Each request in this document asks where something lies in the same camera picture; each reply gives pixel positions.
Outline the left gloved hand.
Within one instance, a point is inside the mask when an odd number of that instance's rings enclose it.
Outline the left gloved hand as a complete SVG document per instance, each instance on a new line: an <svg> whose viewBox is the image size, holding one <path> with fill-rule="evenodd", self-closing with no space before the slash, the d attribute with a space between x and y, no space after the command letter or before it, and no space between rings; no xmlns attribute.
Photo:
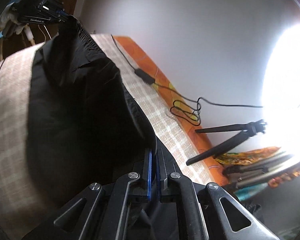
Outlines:
<svg viewBox="0 0 300 240"><path fill-rule="evenodd" d="M19 35L26 23L18 21L18 13L15 9L11 9L14 3L10 3L0 14L0 33L3 37L10 37L13 33Z"/></svg>

